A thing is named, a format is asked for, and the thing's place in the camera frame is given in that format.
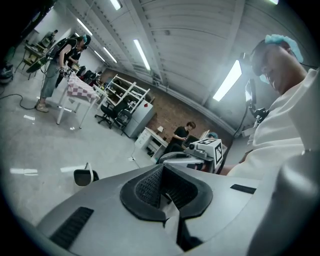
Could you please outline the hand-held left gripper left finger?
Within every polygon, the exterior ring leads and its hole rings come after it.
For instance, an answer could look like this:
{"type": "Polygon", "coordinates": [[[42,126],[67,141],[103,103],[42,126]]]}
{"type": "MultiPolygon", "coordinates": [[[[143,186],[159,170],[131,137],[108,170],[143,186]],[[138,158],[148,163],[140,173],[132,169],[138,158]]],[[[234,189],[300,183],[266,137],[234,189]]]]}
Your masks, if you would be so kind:
{"type": "Polygon", "coordinates": [[[37,229],[50,237],[78,208],[93,213],[69,248],[79,256],[178,256],[182,249],[161,222],[143,221],[122,204],[120,192],[129,180],[152,169],[147,166],[102,178],[80,189],[57,205],[39,222],[37,229]]]}

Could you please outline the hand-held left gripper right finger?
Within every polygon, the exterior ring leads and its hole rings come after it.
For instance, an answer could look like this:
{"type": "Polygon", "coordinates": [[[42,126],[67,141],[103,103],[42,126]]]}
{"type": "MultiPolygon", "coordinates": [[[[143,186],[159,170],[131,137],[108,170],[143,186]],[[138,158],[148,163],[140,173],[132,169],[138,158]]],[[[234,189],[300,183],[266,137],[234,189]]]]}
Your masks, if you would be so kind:
{"type": "Polygon", "coordinates": [[[247,255],[258,222],[256,217],[238,218],[238,215],[244,214],[243,209],[252,195],[231,187],[236,184],[257,188],[259,181],[206,173],[174,164],[166,164],[165,167],[186,175],[187,178],[195,178],[200,184],[205,184],[205,187],[209,189],[205,195],[212,196],[212,199],[204,211],[197,209],[200,215],[184,221],[188,234],[197,238],[201,243],[189,251],[183,251],[178,246],[175,251],[172,251],[170,245],[166,244],[162,246],[162,255],[247,255]]]}

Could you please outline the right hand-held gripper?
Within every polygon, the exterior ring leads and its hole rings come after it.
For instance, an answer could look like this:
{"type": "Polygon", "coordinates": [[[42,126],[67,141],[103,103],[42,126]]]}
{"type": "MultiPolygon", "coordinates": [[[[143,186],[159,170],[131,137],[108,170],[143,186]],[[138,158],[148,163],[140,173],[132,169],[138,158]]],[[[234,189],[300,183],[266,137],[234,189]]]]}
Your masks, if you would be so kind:
{"type": "Polygon", "coordinates": [[[174,145],[171,152],[159,159],[160,164],[178,165],[211,174],[219,173],[222,161],[223,144],[222,140],[217,138],[190,142],[185,149],[174,145]]]}

